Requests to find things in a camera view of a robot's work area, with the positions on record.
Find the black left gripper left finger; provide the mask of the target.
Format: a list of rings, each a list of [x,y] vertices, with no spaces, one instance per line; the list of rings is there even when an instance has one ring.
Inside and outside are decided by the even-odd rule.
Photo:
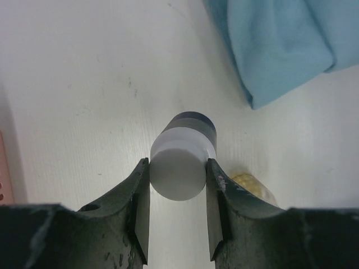
[[[149,247],[149,161],[120,184],[70,210],[1,206],[2,268],[142,268]]]

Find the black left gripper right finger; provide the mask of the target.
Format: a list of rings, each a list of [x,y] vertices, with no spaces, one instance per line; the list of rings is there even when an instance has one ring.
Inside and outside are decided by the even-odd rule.
[[[357,268],[358,209],[273,206],[206,165],[210,259],[216,268]]]

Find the white cap dark pill bottle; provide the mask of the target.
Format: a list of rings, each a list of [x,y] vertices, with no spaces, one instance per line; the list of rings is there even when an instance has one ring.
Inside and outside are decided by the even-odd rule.
[[[151,146],[150,183],[169,200],[190,200],[203,190],[208,159],[216,157],[213,122],[199,112],[179,113]]]

